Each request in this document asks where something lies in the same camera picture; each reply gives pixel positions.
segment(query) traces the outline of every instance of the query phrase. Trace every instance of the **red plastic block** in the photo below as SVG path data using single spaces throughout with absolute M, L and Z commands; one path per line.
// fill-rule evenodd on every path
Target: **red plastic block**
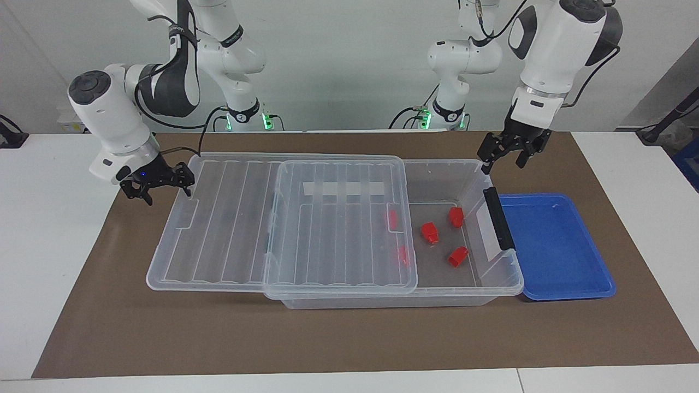
M 435 227 L 434 222 L 428 222 L 427 224 L 423 225 L 421 232 L 422 236 L 428 243 L 436 244 L 439 242 L 439 231 L 437 231 L 437 227 Z
M 453 267 L 459 267 L 467 256 L 468 249 L 466 247 L 459 247 L 449 256 L 449 263 L 452 264 Z
M 463 209 L 451 208 L 449 210 L 449 221 L 455 228 L 461 228 L 463 226 Z
M 389 231 L 398 230 L 398 213 L 395 210 L 389 210 Z

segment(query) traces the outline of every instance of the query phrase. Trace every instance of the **clear plastic storage box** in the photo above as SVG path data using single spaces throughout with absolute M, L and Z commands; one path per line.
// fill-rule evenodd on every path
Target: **clear plastic storage box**
M 477 160 L 405 160 L 410 203 L 410 221 L 417 259 L 418 285 L 400 296 L 300 299 L 276 296 L 288 308 L 381 308 L 481 306 L 499 296 L 516 296 L 524 286 L 517 256 L 511 245 L 500 245 L 503 236 L 493 225 L 484 191 L 490 177 L 480 171 Z M 461 207 L 465 220 L 455 228 L 448 220 L 452 207 Z M 493 210 L 501 209 L 499 201 Z M 420 227 L 434 222 L 440 241 L 429 245 Z M 447 258 L 466 246 L 468 258 L 454 268 Z
M 524 281 L 476 160 L 205 153 L 179 193 L 147 282 L 263 292 L 288 308 L 478 306 Z M 462 207 L 454 228 L 447 215 Z M 440 242 L 420 226 L 434 222 Z M 469 255 L 459 268 L 447 258 Z

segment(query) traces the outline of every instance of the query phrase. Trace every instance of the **black handle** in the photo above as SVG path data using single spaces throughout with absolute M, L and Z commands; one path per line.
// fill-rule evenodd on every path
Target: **black handle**
M 483 190 L 483 195 L 485 196 L 485 203 L 488 205 L 490 219 L 493 221 L 495 235 L 498 237 L 498 243 L 500 243 L 500 249 L 502 251 L 514 250 L 514 240 L 512 240 L 510 226 L 507 225 L 507 220 L 505 219 L 505 211 L 503 211 L 498 190 L 495 187 L 490 187 L 487 190 Z

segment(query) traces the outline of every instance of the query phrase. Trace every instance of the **black cable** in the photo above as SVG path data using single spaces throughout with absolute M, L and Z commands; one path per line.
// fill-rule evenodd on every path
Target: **black cable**
M 563 104 L 561 106 L 562 108 L 572 108 L 573 106 L 575 106 L 575 104 L 577 104 L 578 100 L 580 99 L 580 96 L 582 96 L 582 92 L 585 91 L 585 87 L 587 87 L 587 84 L 590 83 L 590 80 L 592 80 L 592 78 L 595 76 L 597 71 L 601 70 L 602 67 L 604 67 L 606 63 L 608 63 L 611 59 L 614 59 L 614 57 L 616 57 L 619 54 L 619 52 L 621 52 L 621 48 L 618 45 L 616 47 L 614 47 L 614 50 L 616 52 L 614 52 L 609 57 L 607 57 L 607 59 L 604 62 L 601 62 L 600 65 L 597 66 L 595 71 L 592 71 L 590 76 L 587 77 L 587 80 L 585 80 L 585 83 L 582 84 L 580 91 L 578 91 L 577 96 L 575 97 L 575 100 L 572 103 Z
M 206 118 L 206 121 L 204 122 L 204 126 L 202 127 L 202 130 L 201 130 L 201 135 L 199 136 L 199 146 L 196 149 L 196 151 L 198 151 L 199 154 L 201 154 L 201 143 L 204 142 L 204 134 L 206 134 L 206 129 L 209 127 L 209 122 L 211 121 L 211 118 L 214 117 L 216 112 L 218 112 L 219 110 L 225 110 L 225 109 L 224 109 L 224 107 L 221 107 L 221 106 L 216 107 L 216 109 L 212 110 L 211 113 L 209 113 L 209 116 Z
M 439 83 L 435 86 L 434 90 L 432 90 L 429 97 L 427 97 L 427 99 L 425 100 L 425 103 L 423 103 L 422 106 L 427 106 L 427 103 L 430 101 L 432 96 L 435 95 L 438 88 L 439 88 Z M 412 129 L 413 127 L 415 127 L 415 120 L 412 121 L 412 124 L 410 125 L 410 129 Z
M 228 116 L 219 116 L 214 119 L 214 125 L 212 126 L 212 130 L 216 132 L 216 122 L 219 120 L 226 120 L 228 122 Z
M 279 115 L 269 115 L 270 119 L 279 119 L 279 122 L 282 123 L 282 131 L 286 131 L 287 129 L 284 127 L 284 119 L 282 119 L 281 116 Z
M 12 127 L 15 127 L 17 131 L 23 132 L 20 126 L 17 125 L 14 121 L 10 120 L 7 116 L 5 115 L 0 115 L 0 119 L 5 120 L 7 124 L 11 125 Z
M 408 120 L 405 121 L 405 124 L 403 124 L 403 129 L 405 129 L 405 128 L 408 126 L 408 122 L 409 122 L 410 120 L 412 120 L 412 123 L 415 124 L 415 120 L 420 120 L 420 119 L 422 119 L 422 116 L 414 116 L 414 117 L 411 117 L 410 119 L 408 119 Z
M 146 20 L 147 20 L 148 22 L 151 22 L 151 21 L 156 20 L 156 19 L 165 19 L 165 20 L 167 20 L 168 22 L 170 22 L 170 24 L 174 24 L 175 26 L 178 25 L 177 23 L 175 23 L 174 20 L 170 19 L 169 17 L 166 17 L 165 15 L 155 15 L 155 16 L 149 17 L 149 18 L 146 19 Z
M 404 113 L 410 112 L 411 110 L 415 110 L 413 107 L 405 108 L 402 111 L 398 112 L 398 114 L 394 117 L 393 121 L 391 122 L 391 125 L 389 125 L 389 129 L 393 129 L 393 125 L 398 121 L 398 119 L 403 116 Z
M 699 105 L 697 105 L 697 106 L 695 106 L 694 108 L 692 108 L 692 109 L 686 111 L 685 113 L 682 113 L 682 115 L 679 116 L 677 119 L 675 119 L 675 121 L 678 121 L 679 119 L 682 119 L 683 117 L 687 117 L 687 116 L 691 115 L 692 112 L 694 112 L 694 111 L 697 110 L 697 109 L 699 109 Z M 633 129 L 633 131 L 634 131 L 634 132 L 639 132 L 639 131 L 643 131 L 644 129 L 649 129 L 649 128 L 657 127 L 658 125 L 660 125 L 660 123 L 647 125 L 646 127 L 643 127 L 643 128 Z
M 468 128 L 471 126 L 471 114 L 470 113 L 464 113 L 464 116 L 468 116 L 468 123 L 466 123 L 466 130 L 468 131 Z
M 522 10 L 522 8 L 524 7 L 524 5 L 526 4 L 527 1 L 528 1 L 528 0 L 524 0 L 524 1 L 522 1 L 521 4 L 519 4 L 519 7 L 517 7 L 517 10 L 512 14 L 512 17 L 511 17 L 510 20 L 507 22 L 507 24 L 505 25 L 505 27 L 503 27 L 503 29 L 500 30 L 500 32 L 497 33 L 497 34 L 494 35 L 494 36 L 491 36 L 490 34 L 486 33 L 485 27 L 483 27 L 483 18 L 482 18 L 482 17 L 478 18 L 478 24 L 480 24 L 480 26 L 481 26 L 481 31 L 483 32 L 483 34 L 485 34 L 486 38 L 490 38 L 491 40 L 494 40 L 495 38 L 498 38 L 499 36 L 502 36 L 503 33 L 504 33 L 505 31 L 507 31 L 507 28 L 510 27 L 510 25 L 512 24 L 512 22 L 514 22 L 514 19 L 518 16 L 519 11 Z
M 161 155 L 168 155 L 168 154 L 170 154 L 170 153 L 179 152 L 179 151 L 182 151 L 182 150 L 186 150 L 186 151 L 188 151 L 188 152 L 193 152 L 194 154 L 196 154 L 196 155 L 198 155 L 199 157 L 201 157 L 201 153 L 200 153 L 200 152 L 196 151 L 195 149 L 188 148 L 188 147 L 186 147 L 186 146 L 180 146 L 180 147 L 178 147 L 178 148 L 171 148 L 171 149 L 163 150 L 163 151 L 160 152 L 160 154 L 161 154 Z
M 694 112 L 697 109 L 699 109 L 699 105 L 695 106 L 691 110 L 686 111 L 685 113 L 682 114 L 682 116 L 678 117 L 677 119 L 679 120 L 679 119 L 682 119 L 683 117 L 689 116 L 692 114 L 692 112 Z

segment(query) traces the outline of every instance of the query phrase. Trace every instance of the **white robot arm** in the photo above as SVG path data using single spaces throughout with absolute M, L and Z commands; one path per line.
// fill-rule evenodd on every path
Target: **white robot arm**
M 75 112 L 102 144 L 90 171 L 119 184 L 129 198 L 149 204 L 148 190 L 153 187 L 172 185 L 189 194 L 194 175 L 184 163 L 167 165 L 141 113 L 168 124 L 145 112 L 141 102 L 154 114 L 188 116 L 200 100 L 198 66 L 221 87 L 233 131 L 273 128 L 245 76 L 264 68 L 266 58 L 259 44 L 243 34 L 230 0 L 193 2 L 195 7 L 188 0 L 131 0 L 148 20 L 167 22 L 169 61 L 112 64 L 104 71 L 78 76 L 69 87 Z
M 193 0 L 193 3 L 203 30 L 199 66 L 221 87 L 232 129 L 272 129 L 264 104 L 246 76 L 264 70 L 267 58 L 262 47 L 245 34 L 231 0 Z
M 462 123 L 470 89 L 466 75 L 493 73 L 503 59 L 500 45 L 489 40 L 478 24 L 482 12 L 484 27 L 493 28 L 500 0 L 462 3 L 459 24 L 469 35 L 468 40 L 438 41 L 429 50 L 429 64 L 439 76 L 440 84 L 437 96 L 428 104 L 429 121 L 425 128 L 457 128 Z
M 574 105 L 563 102 L 577 73 L 601 62 L 594 75 L 619 52 L 623 27 L 612 4 L 601 0 L 549 0 L 519 14 L 509 43 L 526 65 L 503 132 L 498 136 L 488 133 L 478 150 L 485 173 L 490 173 L 492 164 L 510 151 L 521 150 L 517 160 L 520 168 L 535 153 L 542 152 L 554 116 L 562 107 Z

